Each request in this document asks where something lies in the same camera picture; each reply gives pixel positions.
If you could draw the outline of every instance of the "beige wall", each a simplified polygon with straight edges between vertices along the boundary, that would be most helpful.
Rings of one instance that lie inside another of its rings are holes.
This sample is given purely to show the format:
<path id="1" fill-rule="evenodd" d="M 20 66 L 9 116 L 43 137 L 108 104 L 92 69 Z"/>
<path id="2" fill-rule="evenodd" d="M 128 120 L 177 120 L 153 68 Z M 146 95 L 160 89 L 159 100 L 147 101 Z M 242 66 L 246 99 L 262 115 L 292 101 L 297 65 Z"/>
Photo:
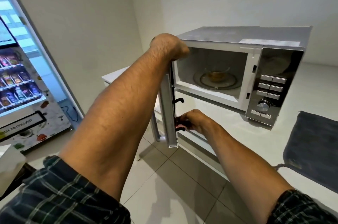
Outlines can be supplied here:
<path id="1" fill-rule="evenodd" d="M 20 0 L 84 112 L 142 54 L 132 0 Z"/>
<path id="2" fill-rule="evenodd" d="M 177 35 L 201 26 L 313 25 L 304 61 L 338 66 L 338 0 L 134 0 L 134 6 L 147 40 L 154 30 Z"/>

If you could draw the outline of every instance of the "microwave top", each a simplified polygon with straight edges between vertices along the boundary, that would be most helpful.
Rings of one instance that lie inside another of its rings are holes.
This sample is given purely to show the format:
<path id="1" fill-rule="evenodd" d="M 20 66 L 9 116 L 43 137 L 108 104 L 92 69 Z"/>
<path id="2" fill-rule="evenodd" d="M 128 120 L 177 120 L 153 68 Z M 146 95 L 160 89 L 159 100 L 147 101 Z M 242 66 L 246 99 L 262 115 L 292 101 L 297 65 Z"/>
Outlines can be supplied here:
<path id="1" fill-rule="evenodd" d="M 269 48 L 306 48 L 309 27 L 201 27 L 178 35 L 181 40 L 269 45 Z"/>

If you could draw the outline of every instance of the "person's right arm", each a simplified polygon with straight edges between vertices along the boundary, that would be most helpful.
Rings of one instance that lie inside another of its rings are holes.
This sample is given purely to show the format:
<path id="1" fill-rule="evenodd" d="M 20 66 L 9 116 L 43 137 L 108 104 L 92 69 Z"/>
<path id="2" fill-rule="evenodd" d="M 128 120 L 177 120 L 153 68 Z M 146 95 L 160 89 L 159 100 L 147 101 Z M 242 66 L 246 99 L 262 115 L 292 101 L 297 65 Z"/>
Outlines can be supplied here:
<path id="1" fill-rule="evenodd" d="M 179 117 L 203 134 L 228 179 L 258 224 L 265 224 L 278 198 L 293 187 L 263 158 L 235 140 L 219 124 L 195 109 Z"/>

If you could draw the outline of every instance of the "microwave knob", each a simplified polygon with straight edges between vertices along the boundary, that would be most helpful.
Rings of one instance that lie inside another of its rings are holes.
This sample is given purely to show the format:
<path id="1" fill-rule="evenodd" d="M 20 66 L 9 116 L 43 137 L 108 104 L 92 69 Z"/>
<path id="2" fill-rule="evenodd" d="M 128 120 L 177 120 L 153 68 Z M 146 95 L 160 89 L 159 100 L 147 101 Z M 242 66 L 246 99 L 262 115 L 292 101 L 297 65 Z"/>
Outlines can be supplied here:
<path id="1" fill-rule="evenodd" d="M 271 104 L 267 100 L 260 100 L 257 106 L 260 111 L 266 112 L 271 107 Z"/>

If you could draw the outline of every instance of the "forearm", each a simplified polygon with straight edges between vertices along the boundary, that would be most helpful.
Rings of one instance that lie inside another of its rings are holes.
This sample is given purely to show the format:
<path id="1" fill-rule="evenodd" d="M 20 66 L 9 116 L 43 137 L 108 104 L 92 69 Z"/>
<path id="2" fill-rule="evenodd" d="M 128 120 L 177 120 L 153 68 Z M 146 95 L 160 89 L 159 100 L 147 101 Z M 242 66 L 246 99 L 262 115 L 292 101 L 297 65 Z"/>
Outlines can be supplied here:
<path id="1" fill-rule="evenodd" d="M 117 200 L 170 63 L 161 51 L 150 48 L 99 95 L 60 154 Z"/>
<path id="2" fill-rule="evenodd" d="M 228 179 L 258 224 L 265 224 L 280 195 L 292 187 L 263 158 L 214 123 L 207 138 Z"/>

